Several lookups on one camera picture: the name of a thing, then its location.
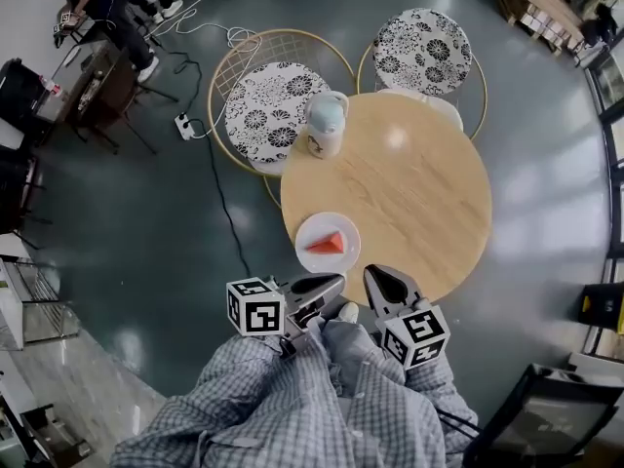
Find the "round floral seat cushion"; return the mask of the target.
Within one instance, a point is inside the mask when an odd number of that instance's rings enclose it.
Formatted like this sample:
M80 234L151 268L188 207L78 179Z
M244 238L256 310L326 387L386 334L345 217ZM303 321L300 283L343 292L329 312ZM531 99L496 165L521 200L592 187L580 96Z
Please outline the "round floral seat cushion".
M305 125L307 101L329 89L317 72L296 62L270 62L252 70L226 102L230 142L252 162L286 159Z
M463 83L473 55L456 21L432 9L416 8L381 26L373 40L372 60L384 86L440 97Z

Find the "dark wooden chair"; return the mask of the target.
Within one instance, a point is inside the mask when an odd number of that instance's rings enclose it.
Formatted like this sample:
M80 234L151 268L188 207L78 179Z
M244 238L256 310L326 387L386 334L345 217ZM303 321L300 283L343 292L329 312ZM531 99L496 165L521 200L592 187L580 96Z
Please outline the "dark wooden chair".
M139 83L137 75L132 69L129 57L122 59L113 71L111 78L90 106L83 121L85 127L80 129L83 135L87 132L99 140L105 142L113 154L117 154L120 144L109 134L108 130L117 123L125 127L134 135L142 145L153 155L158 153L132 125L130 109L139 104L141 95L153 94L170 102L179 102L179 98L164 91Z

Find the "person's light blue trousers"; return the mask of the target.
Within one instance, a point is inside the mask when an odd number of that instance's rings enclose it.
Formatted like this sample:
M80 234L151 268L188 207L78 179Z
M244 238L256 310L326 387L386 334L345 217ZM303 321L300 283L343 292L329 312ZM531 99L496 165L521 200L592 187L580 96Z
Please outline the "person's light blue trousers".
M331 360L331 380L339 398L355 397L358 379L365 367L379 371L400 385L406 384L403 369L384 354L362 325L333 319L326 322L322 337Z

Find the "person's left forearm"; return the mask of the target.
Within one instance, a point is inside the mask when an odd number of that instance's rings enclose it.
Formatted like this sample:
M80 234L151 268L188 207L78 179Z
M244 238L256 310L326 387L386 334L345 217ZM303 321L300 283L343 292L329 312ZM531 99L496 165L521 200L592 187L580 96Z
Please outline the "person's left forearm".
M264 403L284 407L331 386L327 355L317 343L285 359L278 336L234 336L214 352L188 402L213 419L236 422Z

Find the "person's checked shirt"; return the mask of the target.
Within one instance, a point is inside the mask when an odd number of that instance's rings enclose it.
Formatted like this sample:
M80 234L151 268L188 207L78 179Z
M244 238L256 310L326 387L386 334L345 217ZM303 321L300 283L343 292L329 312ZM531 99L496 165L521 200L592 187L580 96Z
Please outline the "person's checked shirt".
M262 404L240 421L213 419L170 397L152 422L114 450L111 468L461 468L469 439L447 431L420 393L365 367L352 399L331 387L284 407Z

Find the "orange wedge-shaped food slice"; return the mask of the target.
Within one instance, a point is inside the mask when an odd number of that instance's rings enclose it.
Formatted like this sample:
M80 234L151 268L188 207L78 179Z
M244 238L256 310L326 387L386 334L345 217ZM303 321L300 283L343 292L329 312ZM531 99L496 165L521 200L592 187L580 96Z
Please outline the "orange wedge-shaped food slice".
M311 254L344 254L344 243L340 231L334 231L305 247Z

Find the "person's right forearm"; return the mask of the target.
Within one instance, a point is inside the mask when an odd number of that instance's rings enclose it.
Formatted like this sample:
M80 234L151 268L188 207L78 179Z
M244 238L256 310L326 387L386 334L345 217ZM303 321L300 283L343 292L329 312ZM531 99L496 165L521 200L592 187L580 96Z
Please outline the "person's right forearm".
M406 385L423 395L434 407L443 427L470 440L479 432L478 417L454 385L445 352L439 358L408 370Z

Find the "white jug with blue lid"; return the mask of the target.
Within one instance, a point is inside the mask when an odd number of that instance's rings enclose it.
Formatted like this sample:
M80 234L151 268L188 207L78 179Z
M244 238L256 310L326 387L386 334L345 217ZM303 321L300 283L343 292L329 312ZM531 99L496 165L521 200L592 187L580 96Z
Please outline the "white jug with blue lid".
M306 103L305 117L309 152L329 159L340 151L347 121L349 98L337 91L315 94Z

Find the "white round plate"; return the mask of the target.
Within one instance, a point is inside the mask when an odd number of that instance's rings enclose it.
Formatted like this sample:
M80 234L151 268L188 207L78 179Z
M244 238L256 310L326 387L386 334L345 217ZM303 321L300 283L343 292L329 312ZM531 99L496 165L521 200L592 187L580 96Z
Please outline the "white round plate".
M305 250L310 243L334 231L342 234L344 254L313 254ZM322 212L302 222L295 235L294 247L299 262L309 272L345 274L358 260L361 239L357 227L349 218L338 213Z

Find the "black and yellow bin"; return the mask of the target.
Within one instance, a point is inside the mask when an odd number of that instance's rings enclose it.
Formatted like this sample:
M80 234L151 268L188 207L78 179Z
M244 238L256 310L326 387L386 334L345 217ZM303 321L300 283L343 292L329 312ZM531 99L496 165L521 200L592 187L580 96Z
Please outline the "black and yellow bin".
M624 335L624 282L586 285L578 321Z

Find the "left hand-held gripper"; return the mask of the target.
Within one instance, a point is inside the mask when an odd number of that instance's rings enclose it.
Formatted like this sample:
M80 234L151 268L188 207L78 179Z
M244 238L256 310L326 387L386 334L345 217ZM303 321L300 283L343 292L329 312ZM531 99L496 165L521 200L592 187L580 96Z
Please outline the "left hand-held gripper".
M253 277L226 285L226 312L239 335L275 336L284 357L307 343L308 323L344 289L336 273L309 273L279 283Z

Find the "round wooden table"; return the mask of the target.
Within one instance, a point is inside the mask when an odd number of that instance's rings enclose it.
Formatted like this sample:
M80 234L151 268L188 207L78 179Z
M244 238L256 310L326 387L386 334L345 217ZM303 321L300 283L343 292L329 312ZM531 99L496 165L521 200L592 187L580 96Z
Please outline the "round wooden table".
M475 146L429 105L397 94L352 96L339 153L314 157L302 137L281 178L291 237L311 215L334 212L357 227L361 250L344 296L365 303L365 266L411 276L432 301L476 267L491 231L488 174Z

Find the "stack of wooden boards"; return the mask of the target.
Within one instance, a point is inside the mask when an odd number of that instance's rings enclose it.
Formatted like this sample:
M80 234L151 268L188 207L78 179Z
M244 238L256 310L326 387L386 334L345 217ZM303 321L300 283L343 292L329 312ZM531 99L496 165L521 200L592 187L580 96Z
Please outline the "stack of wooden boards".
M510 24L521 24L533 40L543 39L553 54L578 52L584 44L582 20L565 0L497 0Z

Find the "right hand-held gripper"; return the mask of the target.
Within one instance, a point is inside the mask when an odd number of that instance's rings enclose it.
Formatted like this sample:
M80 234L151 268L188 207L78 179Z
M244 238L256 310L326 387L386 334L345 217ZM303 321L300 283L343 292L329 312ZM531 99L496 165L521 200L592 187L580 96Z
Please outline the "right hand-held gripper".
M393 267L370 264L364 284L376 315L376 340L387 357L404 370L415 370L442 355L449 326L441 308L422 298L413 278Z

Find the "dark wooden side table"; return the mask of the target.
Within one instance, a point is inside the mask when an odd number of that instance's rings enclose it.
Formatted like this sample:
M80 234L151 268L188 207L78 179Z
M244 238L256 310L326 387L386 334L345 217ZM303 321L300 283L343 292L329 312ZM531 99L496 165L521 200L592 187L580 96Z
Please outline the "dark wooden side table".
M45 91L36 116L50 126L68 126L85 141L80 133L83 119L118 63L127 57L126 49L120 51L108 40L74 45L50 78L63 88L62 96Z

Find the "dark stool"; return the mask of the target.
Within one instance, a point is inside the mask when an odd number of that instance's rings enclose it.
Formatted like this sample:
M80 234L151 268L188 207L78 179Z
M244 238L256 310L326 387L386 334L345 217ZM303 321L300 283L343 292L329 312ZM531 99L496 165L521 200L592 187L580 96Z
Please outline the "dark stool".
M53 404L22 412L19 419L54 468L72 468L94 453L88 441L57 415Z

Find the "black metal frame chair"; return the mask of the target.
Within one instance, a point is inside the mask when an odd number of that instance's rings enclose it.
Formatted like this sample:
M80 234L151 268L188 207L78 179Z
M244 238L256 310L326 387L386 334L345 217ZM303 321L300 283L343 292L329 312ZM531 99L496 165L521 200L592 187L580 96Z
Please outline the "black metal frame chair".
M619 410L624 380L529 365L464 451L463 468L564 468Z

